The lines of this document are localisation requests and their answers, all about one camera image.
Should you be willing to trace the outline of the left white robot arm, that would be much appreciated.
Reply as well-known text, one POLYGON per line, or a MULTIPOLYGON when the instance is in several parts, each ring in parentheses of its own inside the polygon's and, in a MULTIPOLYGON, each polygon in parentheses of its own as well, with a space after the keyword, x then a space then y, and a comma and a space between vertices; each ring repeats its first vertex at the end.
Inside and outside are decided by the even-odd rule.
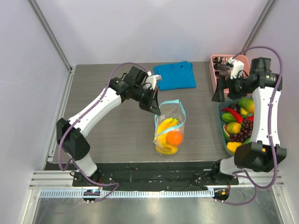
POLYGON ((129 99, 138 102, 140 109, 160 115, 157 83, 161 79, 160 75, 153 75, 133 63, 130 71, 121 77, 111 74, 103 91, 83 110, 69 119, 57 121, 58 150, 70 156, 84 173, 83 180, 87 185, 95 186, 100 179, 97 165, 89 154, 90 144, 86 140, 89 132, 108 112, 129 99))

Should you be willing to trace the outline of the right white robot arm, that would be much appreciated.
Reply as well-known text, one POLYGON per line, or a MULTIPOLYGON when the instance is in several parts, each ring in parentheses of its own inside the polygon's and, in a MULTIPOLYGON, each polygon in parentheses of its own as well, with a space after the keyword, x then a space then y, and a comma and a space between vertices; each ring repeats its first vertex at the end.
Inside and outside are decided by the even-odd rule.
POLYGON ((237 147, 234 156, 220 161, 219 168, 211 172, 216 184, 224 183, 228 175, 242 169, 255 172, 270 172, 286 158, 287 151, 280 146, 278 136, 278 103, 282 90, 280 74, 270 70, 269 58, 252 60, 248 76, 243 77, 243 62, 232 57, 227 66, 231 69, 228 78, 220 77, 212 100, 225 102, 224 89, 229 89, 227 97, 233 100, 244 99, 248 94, 254 101, 253 131, 248 144, 237 147))

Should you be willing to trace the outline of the clear zip top bag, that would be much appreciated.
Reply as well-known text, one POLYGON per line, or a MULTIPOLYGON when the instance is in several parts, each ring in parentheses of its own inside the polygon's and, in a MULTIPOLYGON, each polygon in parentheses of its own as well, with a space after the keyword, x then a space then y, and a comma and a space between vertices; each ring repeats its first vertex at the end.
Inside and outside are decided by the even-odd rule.
POLYGON ((155 150, 162 155, 178 152, 184 141, 186 112, 179 99, 164 101, 159 105, 161 114, 155 115, 155 150))

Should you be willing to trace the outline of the toy orange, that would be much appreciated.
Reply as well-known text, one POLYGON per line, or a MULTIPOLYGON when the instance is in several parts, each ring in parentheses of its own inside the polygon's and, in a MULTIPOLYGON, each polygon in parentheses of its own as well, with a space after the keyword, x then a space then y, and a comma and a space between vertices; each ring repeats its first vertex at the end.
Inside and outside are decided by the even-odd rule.
POLYGON ((179 130, 173 130, 167 133, 167 143, 173 146, 180 146, 183 143, 183 133, 179 130))

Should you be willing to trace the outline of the yellow toy mango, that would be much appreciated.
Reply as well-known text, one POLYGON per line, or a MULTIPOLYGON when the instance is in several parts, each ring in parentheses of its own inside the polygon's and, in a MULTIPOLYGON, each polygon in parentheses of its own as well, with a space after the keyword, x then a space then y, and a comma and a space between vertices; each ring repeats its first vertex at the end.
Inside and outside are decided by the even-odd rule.
POLYGON ((176 154, 178 151, 178 147, 176 146, 158 146, 155 145, 155 150, 160 153, 160 154, 164 154, 164 155, 172 155, 172 154, 176 154))

